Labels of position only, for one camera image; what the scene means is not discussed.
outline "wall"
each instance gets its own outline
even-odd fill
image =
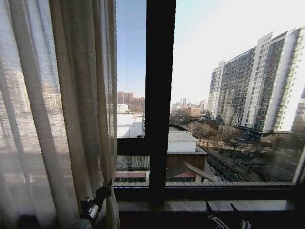
[[[167,152],[195,152],[196,142],[168,142]]]
[[[186,162],[204,171],[205,155],[167,155],[167,168]]]

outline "curtain fold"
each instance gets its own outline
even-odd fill
[[[67,228],[114,179],[115,18],[114,0],[0,0],[0,227]]]

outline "white building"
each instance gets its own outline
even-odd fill
[[[127,104],[117,104],[118,105],[118,113],[126,113],[128,111]]]
[[[217,106],[223,71],[224,60],[219,62],[218,67],[214,69],[211,76],[211,85],[207,110],[209,111],[209,118],[213,120],[215,120],[217,117]]]
[[[236,61],[238,56],[223,71],[215,69],[207,118],[262,132],[291,131],[305,84],[304,33],[305,27],[275,38],[269,33],[258,40],[250,61]]]

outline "window frame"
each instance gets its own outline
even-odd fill
[[[114,187],[116,198],[148,200],[152,206],[163,205],[167,198],[302,198],[305,189],[305,149],[296,169],[294,183],[219,183],[199,187],[166,187],[175,8],[176,0],[168,0],[162,7],[157,1],[147,0],[145,99],[149,106],[145,108],[145,138],[119,138],[118,155],[150,156],[150,183],[149,187]]]

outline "distant building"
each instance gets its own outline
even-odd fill
[[[194,107],[194,108],[184,108],[183,109],[184,115],[189,118],[199,118],[200,117],[200,108]]]
[[[205,100],[200,101],[199,103],[200,110],[204,110],[204,106],[205,106]]]
[[[133,92],[118,92],[118,104],[127,104],[131,111],[145,111],[145,97],[134,98]]]
[[[118,92],[118,104],[124,104],[124,92]]]
[[[145,97],[140,98],[140,106],[142,108],[142,111],[145,111]]]

